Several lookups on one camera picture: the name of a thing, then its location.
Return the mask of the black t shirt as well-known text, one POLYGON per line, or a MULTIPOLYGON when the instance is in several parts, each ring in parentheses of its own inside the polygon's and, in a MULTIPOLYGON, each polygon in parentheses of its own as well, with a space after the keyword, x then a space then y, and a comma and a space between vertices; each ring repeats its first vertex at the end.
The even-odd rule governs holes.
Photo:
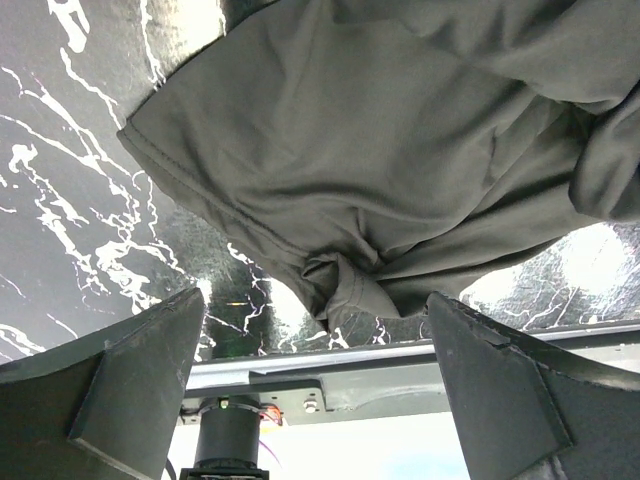
POLYGON ((123 147, 333 329, 639 217, 635 1, 278 1, 123 147))

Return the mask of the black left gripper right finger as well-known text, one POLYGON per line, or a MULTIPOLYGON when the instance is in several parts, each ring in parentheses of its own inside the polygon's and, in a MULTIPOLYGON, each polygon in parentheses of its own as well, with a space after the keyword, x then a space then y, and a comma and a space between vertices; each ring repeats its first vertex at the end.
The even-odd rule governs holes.
POLYGON ((471 478, 638 478, 637 373, 439 293, 429 295, 427 317, 471 478))

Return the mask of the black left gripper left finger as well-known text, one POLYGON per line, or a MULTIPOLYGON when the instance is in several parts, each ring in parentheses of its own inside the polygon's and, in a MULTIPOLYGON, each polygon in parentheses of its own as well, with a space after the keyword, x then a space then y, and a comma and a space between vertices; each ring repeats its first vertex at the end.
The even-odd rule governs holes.
POLYGON ((2 478, 161 478, 203 316, 190 288, 3 364, 2 478))

